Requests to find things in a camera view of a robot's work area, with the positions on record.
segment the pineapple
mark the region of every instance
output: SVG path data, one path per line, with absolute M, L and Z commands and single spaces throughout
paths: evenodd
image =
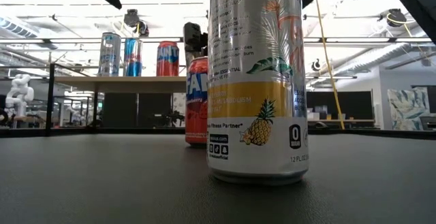
M 264 100 L 260 112 L 257 115 L 257 119 L 254 120 L 247 130 L 247 134 L 250 135 L 249 139 L 245 142 L 247 144 L 255 144 L 258 146 L 263 146 L 270 138 L 271 125 L 273 124 L 274 118 L 274 102 L 268 99 Z

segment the desk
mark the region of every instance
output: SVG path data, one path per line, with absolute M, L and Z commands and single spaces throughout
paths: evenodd
M 334 124 L 337 127 L 340 126 L 340 124 L 341 124 L 341 121 L 339 119 L 330 119 L 330 120 L 328 120 L 328 119 L 319 119 L 319 120 L 309 119 L 307 121 L 307 123 L 309 125 L 312 125 L 312 126 L 318 122 L 322 122 L 322 123 L 325 123 L 327 125 Z M 348 127 L 348 128 L 352 128 L 352 125 L 356 124 L 356 123 L 360 123 L 360 124 L 364 123 L 366 125 L 365 127 L 374 127 L 375 120 L 373 120 L 373 119 L 345 119 L 343 121 L 343 123 L 344 123 L 344 126 Z
M 436 143 L 310 135 L 304 180 L 215 180 L 183 135 L 0 142 L 0 223 L 434 223 Z

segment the fluorescent light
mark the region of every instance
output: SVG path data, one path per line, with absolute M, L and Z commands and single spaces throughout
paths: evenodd
M 357 76 L 333 76 L 333 79 L 354 79 L 354 78 L 357 78 Z M 306 79 L 327 80 L 330 79 L 330 77 L 307 76 Z
M 157 43 L 157 42 L 162 42 L 162 41 L 182 42 L 181 40 L 182 39 L 180 37 L 141 38 L 141 41 L 144 43 L 147 43 L 147 42 Z
M 305 43 L 318 43 L 318 42 L 321 42 L 321 39 L 318 37 L 305 37 L 304 42 Z
M 13 79 L 15 79 L 15 77 L 4 77 L 5 79 L 10 79 L 10 80 L 13 80 Z M 46 78 L 46 77 L 30 77 L 30 79 L 44 79 L 44 78 Z
M 43 44 L 42 39 L 0 39 L 0 44 Z
M 387 42 L 389 41 L 388 37 L 341 37 L 341 38 L 333 38 L 328 37 L 327 42 L 328 43 L 366 43 L 366 42 Z
M 100 38 L 74 38 L 74 39 L 50 39 L 53 44 L 99 44 L 102 40 Z
M 428 37 L 400 37 L 396 39 L 397 42 L 408 42 L 408 43 L 414 43 L 414 42 L 433 42 Z
M 81 93 L 81 92 L 64 92 L 63 94 L 66 97 L 92 97 L 92 93 Z
M 18 68 L 18 71 L 23 71 L 28 74 L 35 74 L 39 76 L 49 76 L 50 74 L 47 71 L 38 69 L 38 68 Z

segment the ceiling duct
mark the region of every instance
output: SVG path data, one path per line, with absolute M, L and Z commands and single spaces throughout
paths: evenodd
M 0 16 L 0 35 L 6 35 L 10 37 L 22 37 L 22 38 L 36 38 L 39 37 L 40 32 L 27 23 L 19 20 L 18 18 L 11 19 L 9 17 Z M 54 44 L 38 44 L 43 48 L 49 48 L 56 50 L 57 46 Z
M 33 64 L 24 61 L 22 57 L 6 50 L 0 50 L 0 64 L 6 66 L 34 66 Z
M 414 37 L 424 37 L 426 36 L 426 33 L 419 28 L 418 31 L 413 33 Z M 415 48 L 419 47 L 428 47 L 428 44 L 416 44 L 416 43 L 397 43 L 397 44 L 391 44 L 389 46 L 386 46 L 384 48 L 379 49 L 371 49 L 371 50 L 363 50 L 364 52 L 360 54 L 358 53 L 358 56 L 354 55 L 352 59 L 348 59 L 347 63 L 342 63 L 341 65 L 335 65 L 335 69 L 333 70 L 334 75 L 341 75 L 345 74 L 347 72 L 358 72 L 362 70 L 368 70 L 372 67 L 375 67 L 381 63 L 384 63 L 386 61 L 392 60 L 394 58 L 400 57 L 408 52 L 411 52 Z M 322 80 L 312 80 L 308 82 L 308 85 L 314 85 Z

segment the blue can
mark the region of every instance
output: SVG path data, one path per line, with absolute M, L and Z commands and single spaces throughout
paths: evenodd
M 100 45 L 98 76 L 118 77 L 120 70 L 121 37 L 115 33 L 103 33 Z
M 140 77 L 142 73 L 141 61 L 142 41 L 128 38 L 124 44 L 124 76 Z

